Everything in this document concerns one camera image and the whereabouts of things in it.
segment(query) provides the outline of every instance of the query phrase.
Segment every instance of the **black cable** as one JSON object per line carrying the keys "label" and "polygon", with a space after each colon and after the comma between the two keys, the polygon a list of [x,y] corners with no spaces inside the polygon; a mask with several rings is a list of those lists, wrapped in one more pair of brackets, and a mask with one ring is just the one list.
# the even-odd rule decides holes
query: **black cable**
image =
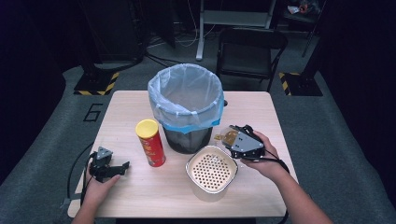
{"label": "black cable", "polygon": [[[272,161],[272,162],[277,162],[283,167],[283,169],[285,169],[290,174],[289,167],[286,165],[285,162],[283,162],[279,157],[277,157],[276,155],[274,155],[274,153],[268,151],[267,149],[265,149],[265,151],[268,152],[269,154],[271,154],[273,157],[275,157],[275,159],[263,158],[263,157],[260,157],[260,158],[242,157],[242,159],[249,160],[249,161]],[[289,217],[289,212],[288,212],[288,209],[286,209],[285,216],[283,216],[283,218],[282,218],[282,220],[280,220],[279,224],[286,223],[286,221],[288,220],[288,217]]]}
{"label": "black cable", "polygon": [[149,55],[149,56],[151,56],[151,57],[153,57],[153,58],[159,59],[159,60],[163,60],[163,61],[170,62],[170,63],[181,63],[181,62],[179,62],[179,61],[175,61],[175,60],[170,60],[170,59],[160,58],[160,57],[158,57],[158,56],[155,56],[155,55],[152,55],[152,54],[150,54],[150,53],[147,53],[147,55]]}
{"label": "black cable", "polygon": [[87,159],[87,161],[85,162],[85,167],[84,167],[84,176],[82,179],[82,191],[81,191],[81,198],[79,201],[79,204],[82,205],[82,203],[84,202],[84,198],[85,198],[85,193],[87,192],[87,187],[88,184],[90,183],[90,181],[92,180],[94,174],[91,176],[90,180],[88,181],[88,184],[86,184],[87,182],[87,170],[88,170],[88,163],[90,162],[90,159],[96,156],[97,152],[93,152],[90,157]]}
{"label": "black cable", "polygon": [[161,62],[159,62],[159,61],[153,59],[152,57],[150,57],[150,56],[148,56],[148,55],[146,55],[146,57],[148,57],[149,59],[151,59],[151,60],[154,61],[155,63],[159,63],[160,65],[162,65],[162,66],[164,66],[164,67],[169,67],[168,64],[161,63]]}
{"label": "black cable", "polygon": [[159,38],[159,37],[154,38],[153,37],[153,38],[150,39],[150,41],[148,43],[148,46],[152,47],[152,46],[156,46],[156,45],[161,45],[163,43],[165,43],[165,42],[161,38]]}
{"label": "black cable", "polygon": [[84,154],[84,152],[93,145],[93,142],[90,143],[87,147],[84,148],[84,150],[82,150],[79,155],[76,157],[75,161],[73,162],[72,168],[70,169],[69,172],[69,177],[67,178],[67,198],[70,199],[70,179],[74,170],[74,167],[76,166],[77,161],[79,160],[79,158],[82,156],[82,154]]}

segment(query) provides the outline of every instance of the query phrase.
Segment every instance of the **forearm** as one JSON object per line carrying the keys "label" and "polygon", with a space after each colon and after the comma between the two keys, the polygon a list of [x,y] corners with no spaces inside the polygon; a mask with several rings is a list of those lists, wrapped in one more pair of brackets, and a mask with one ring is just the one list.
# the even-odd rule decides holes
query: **forearm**
{"label": "forearm", "polygon": [[271,179],[279,188],[293,223],[332,223],[287,172],[278,171]]}
{"label": "forearm", "polygon": [[93,223],[97,206],[85,203],[79,208],[72,224]]}

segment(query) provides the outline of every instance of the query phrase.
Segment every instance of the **trash can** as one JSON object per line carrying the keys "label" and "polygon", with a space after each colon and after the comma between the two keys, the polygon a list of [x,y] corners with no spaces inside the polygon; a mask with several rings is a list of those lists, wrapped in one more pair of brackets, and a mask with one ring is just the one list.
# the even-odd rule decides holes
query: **trash can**
{"label": "trash can", "polygon": [[169,146],[184,154],[195,153],[207,145],[224,107],[219,78],[192,63],[158,72],[148,83],[148,97]]}

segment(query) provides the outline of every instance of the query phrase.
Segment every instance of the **black curtain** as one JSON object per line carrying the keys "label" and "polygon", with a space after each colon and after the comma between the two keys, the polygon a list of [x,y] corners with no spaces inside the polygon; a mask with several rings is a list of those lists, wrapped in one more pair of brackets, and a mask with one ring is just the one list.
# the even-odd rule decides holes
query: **black curtain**
{"label": "black curtain", "polygon": [[[394,8],[394,1],[333,1],[333,20],[323,26],[321,34],[326,53],[320,72],[396,205]],[[337,28],[325,32],[334,21],[338,21]]]}
{"label": "black curtain", "polygon": [[62,99],[63,72],[98,61],[77,1],[1,1],[0,43],[2,183]]}

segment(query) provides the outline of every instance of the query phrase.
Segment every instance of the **dark background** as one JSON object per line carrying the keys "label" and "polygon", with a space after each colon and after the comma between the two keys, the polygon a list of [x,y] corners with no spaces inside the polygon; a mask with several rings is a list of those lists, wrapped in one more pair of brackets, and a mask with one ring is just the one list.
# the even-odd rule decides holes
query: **dark background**
{"label": "dark background", "polygon": [[[395,3],[334,0],[328,5],[319,29],[316,65],[395,204]],[[199,1],[191,1],[191,8],[199,17]],[[188,18],[181,0],[0,2],[1,182],[62,98],[63,72],[83,63],[140,57],[148,30],[174,45],[170,9]],[[95,15],[107,20],[95,21]],[[166,24],[158,30],[161,21]]]}

